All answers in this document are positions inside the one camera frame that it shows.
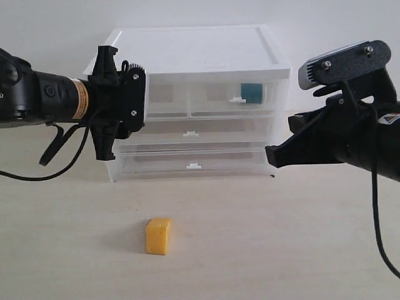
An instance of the yellow sponge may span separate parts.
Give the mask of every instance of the yellow sponge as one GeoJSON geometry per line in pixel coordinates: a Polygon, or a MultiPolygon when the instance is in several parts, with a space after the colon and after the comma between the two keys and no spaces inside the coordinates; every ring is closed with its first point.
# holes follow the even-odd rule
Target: yellow sponge
{"type": "Polygon", "coordinates": [[[171,219],[155,217],[146,225],[146,252],[166,255],[168,251],[169,228],[171,219]]]}

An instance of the light wood surface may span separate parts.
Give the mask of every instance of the light wood surface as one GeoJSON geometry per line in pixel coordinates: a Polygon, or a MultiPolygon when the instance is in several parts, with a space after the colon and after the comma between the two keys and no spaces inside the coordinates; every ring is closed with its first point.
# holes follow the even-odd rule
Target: light wood surface
{"type": "MultiPolygon", "coordinates": [[[[51,128],[0,131],[0,169],[49,174],[51,128]]],[[[379,180],[384,243],[400,266],[400,184],[379,180]]],[[[89,141],[48,182],[0,178],[0,299],[398,299],[374,240],[369,173],[281,169],[276,178],[109,183],[89,141]],[[167,256],[144,253],[144,226],[172,218],[167,256]]]]}

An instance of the plastic drawer unit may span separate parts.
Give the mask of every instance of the plastic drawer unit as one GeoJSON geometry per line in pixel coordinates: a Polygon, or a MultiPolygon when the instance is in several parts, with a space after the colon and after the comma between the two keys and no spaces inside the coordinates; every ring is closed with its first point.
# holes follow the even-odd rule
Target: plastic drawer unit
{"type": "MultiPolygon", "coordinates": [[[[104,44],[149,74],[145,126],[117,140],[111,181],[141,175],[274,175],[291,67],[266,25],[115,29],[104,44]]],[[[95,55],[84,74],[90,75],[95,55]]]]}

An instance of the screw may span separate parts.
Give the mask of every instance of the screw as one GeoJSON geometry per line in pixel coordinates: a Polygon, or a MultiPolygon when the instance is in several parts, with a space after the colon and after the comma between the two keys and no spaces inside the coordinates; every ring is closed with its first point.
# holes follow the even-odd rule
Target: screw
{"type": "Polygon", "coordinates": [[[331,63],[330,61],[324,61],[324,62],[322,63],[322,68],[323,68],[324,70],[328,70],[331,66],[332,66],[332,63],[331,63]]]}
{"type": "Polygon", "coordinates": [[[374,48],[372,46],[366,46],[364,48],[364,53],[367,55],[370,55],[374,51],[374,48]]]}

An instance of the drawer handle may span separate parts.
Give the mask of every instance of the drawer handle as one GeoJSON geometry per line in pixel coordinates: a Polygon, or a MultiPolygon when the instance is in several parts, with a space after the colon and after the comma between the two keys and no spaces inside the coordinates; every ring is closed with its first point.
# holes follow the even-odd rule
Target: drawer handle
{"type": "Polygon", "coordinates": [[[194,162],[194,163],[191,163],[188,166],[186,166],[186,169],[187,170],[201,170],[201,166],[198,163],[194,162]]]}
{"type": "Polygon", "coordinates": [[[243,99],[242,97],[233,97],[232,99],[229,99],[230,103],[246,103],[246,99],[243,99]]]}
{"type": "Polygon", "coordinates": [[[188,138],[188,137],[191,137],[191,136],[195,137],[195,138],[198,138],[199,134],[196,133],[195,131],[188,131],[187,133],[184,133],[183,136],[184,136],[184,138],[188,138]]]}

